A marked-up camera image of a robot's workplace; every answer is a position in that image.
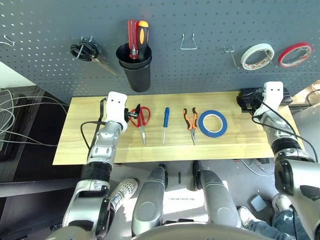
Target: wooden table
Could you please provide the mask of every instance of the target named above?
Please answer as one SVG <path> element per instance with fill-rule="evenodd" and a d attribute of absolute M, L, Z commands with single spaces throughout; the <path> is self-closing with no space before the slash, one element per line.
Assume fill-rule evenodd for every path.
<path fill-rule="evenodd" d="M 126 107 L 134 109 L 137 104 L 151 110 L 151 119 L 145 127 L 146 145 L 142 143 L 140 130 L 128 123 L 128 129 L 121 134 L 115 157 L 116 163 L 215 160 L 215 159 L 251 159 L 273 157 L 262 126 L 251 120 L 249 113 L 241 113 L 236 102 L 239 92 L 187 93 L 128 96 Z M 86 121 L 96 121 L 99 117 L 102 97 L 74 97 L 64 123 L 56 150 L 54 165 L 85 164 L 88 149 L 80 133 L 80 125 Z M 170 108 L 165 144 L 164 133 L 165 107 Z M 196 132 L 196 145 L 193 145 L 190 131 L 183 117 L 183 109 L 188 109 L 192 120 L 192 108 L 196 107 L 198 118 L 207 110 L 221 112 L 228 123 L 227 132 L 218 138 L 204 135 L 200 129 Z M 284 116 L 298 132 L 289 108 L 281 107 Z M 205 124 L 211 130 L 218 130 L 220 121 L 214 116 L 208 117 Z M 84 134 L 91 142 L 96 126 L 84 126 Z"/>

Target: blue jeans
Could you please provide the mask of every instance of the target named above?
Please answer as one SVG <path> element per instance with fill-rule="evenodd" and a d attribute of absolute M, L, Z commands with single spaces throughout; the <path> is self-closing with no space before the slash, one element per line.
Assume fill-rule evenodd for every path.
<path fill-rule="evenodd" d="M 310 240 L 306 231 L 302 227 L 300 218 L 296 216 L 295 226 L 299 240 Z M 272 226 L 265 221 L 252 221 L 248 225 L 248 230 L 256 232 L 265 237 L 276 240 L 295 240 L 293 212 L 291 210 L 282 211 L 276 214 L 272 220 Z"/>

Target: screwdriver handle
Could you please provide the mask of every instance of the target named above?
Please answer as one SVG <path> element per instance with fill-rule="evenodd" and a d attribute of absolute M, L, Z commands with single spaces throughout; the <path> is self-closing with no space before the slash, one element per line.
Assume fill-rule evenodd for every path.
<path fill-rule="evenodd" d="M 170 109 L 166 107 L 164 111 L 164 123 L 163 123 L 163 126 L 165 128 L 168 127 L 169 114 L 170 114 Z"/>
<path fill-rule="evenodd" d="M 193 112 L 193 122 L 192 122 L 192 128 L 193 129 L 197 129 L 197 119 L 198 119 L 198 113 L 197 113 L 197 109 L 194 107 L 192 108 L 192 112 Z"/>
<path fill-rule="evenodd" d="M 149 43 L 149 24 L 146 21 L 139 21 L 138 24 L 138 47 L 139 59 L 145 58 L 145 51 Z"/>
<path fill-rule="evenodd" d="M 138 25 L 139 21 L 137 20 L 128 20 L 128 43 L 130 48 L 130 58 L 138 58 Z"/>
<path fill-rule="evenodd" d="M 184 120 L 185 120 L 186 125 L 187 125 L 187 127 L 188 127 L 188 130 L 191 130 L 191 123 L 190 123 L 190 119 L 189 119 L 187 113 L 188 113 L 187 109 L 184 108 L 184 109 L 183 109 L 183 117 L 184 117 Z"/>

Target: black cup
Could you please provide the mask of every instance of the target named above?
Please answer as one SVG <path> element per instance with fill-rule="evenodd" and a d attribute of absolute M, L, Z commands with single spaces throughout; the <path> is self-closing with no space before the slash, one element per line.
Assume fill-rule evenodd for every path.
<path fill-rule="evenodd" d="M 119 59 L 119 64 L 124 69 L 131 89 L 138 93 L 145 92 L 150 88 L 151 85 L 151 48 L 146 48 L 143 59 L 132 59 L 129 57 L 129 54 L 130 49 L 128 43 L 121 45 L 116 50 L 116 56 Z"/>

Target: gray pegboard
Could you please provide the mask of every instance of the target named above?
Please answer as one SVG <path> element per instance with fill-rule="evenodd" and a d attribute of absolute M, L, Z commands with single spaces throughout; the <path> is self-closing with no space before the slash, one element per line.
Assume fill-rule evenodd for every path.
<path fill-rule="evenodd" d="M 116 49 L 128 41 L 128 19 L 146 20 L 151 88 L 142 94 L 232 91 L 277 80 L 296 94 L 319 79 L 319 12 L 318 0 L 0 0 L 0 34 L 16 42 L 15 50 L 0 44 L 0 61 L 67 103 L 109 91 L 134 95 Z M 184 47 L 192 46 L 194 33 L 197 50 L 180 50 L 182 33 Z M 118 77 L 73 60 L 69 46 L 89 36 Z M 299 42 L 312 44 L 312 59 L 277 67 L 282 51 Z M 240 65 L 242 54 L 259 43 L 272 45 L 275 58 L 255 71 L 235 68 L 224 52 L 233 45 Z"/>

